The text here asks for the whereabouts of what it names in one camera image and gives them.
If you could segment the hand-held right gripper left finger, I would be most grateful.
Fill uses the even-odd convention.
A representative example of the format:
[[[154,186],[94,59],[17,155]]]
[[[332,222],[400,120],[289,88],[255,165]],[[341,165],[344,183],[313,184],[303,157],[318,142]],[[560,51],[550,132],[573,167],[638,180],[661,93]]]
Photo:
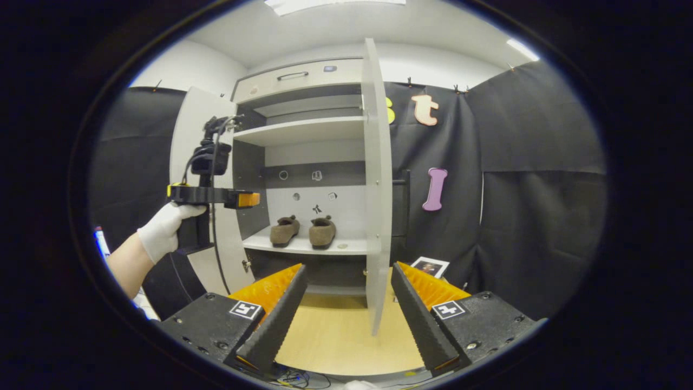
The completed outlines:
[[[295,264],[224,296],[207,293],[159,323],[178,343],[223,365],[272,374],[307,289]]]

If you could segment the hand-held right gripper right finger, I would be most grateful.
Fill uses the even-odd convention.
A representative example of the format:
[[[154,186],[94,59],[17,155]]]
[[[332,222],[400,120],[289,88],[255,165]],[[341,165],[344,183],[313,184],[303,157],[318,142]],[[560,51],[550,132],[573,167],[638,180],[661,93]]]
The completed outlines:
[[[534,320],[497,294],[470,294],[398,262],[391,286],[432,376],[478,365],[534,336],[547,322]]]

